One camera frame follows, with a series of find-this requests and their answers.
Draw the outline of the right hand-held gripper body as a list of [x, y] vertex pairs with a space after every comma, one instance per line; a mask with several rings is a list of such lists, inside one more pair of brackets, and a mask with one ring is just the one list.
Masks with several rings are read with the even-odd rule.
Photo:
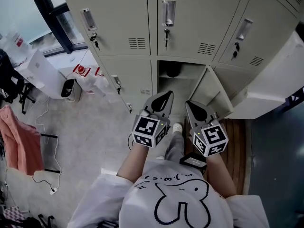
[[190, 134], [193, 137], [192, 143], [204, 157], [225, 151], [228, 144], [225, 127], [218, 120], [194, 127]]

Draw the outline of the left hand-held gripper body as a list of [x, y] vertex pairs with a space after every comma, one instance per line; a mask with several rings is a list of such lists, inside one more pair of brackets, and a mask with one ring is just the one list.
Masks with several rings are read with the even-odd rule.
[[169, 128], [170, 120], [167, 117], [143, 109], [136, 115], [131, 135], [135, 143], [155, 148], [166, 136]]

